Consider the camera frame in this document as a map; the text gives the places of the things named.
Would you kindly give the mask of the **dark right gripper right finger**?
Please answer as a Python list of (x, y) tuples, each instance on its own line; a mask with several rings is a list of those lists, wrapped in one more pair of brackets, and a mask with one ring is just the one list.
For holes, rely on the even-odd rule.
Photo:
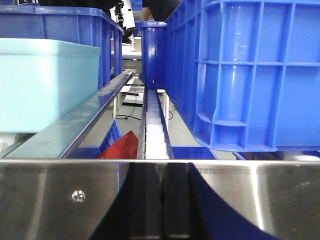
[(192, 163), (168, 163), (162, 179), (165, 240), (273, 240), (226, 203)]

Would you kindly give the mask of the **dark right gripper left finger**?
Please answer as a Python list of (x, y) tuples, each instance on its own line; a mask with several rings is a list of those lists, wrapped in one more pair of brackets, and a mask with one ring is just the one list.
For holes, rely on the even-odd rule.
[(131, 163), (125, 181), (91, 240), (160, 240), (161, 186), (154, 163)]

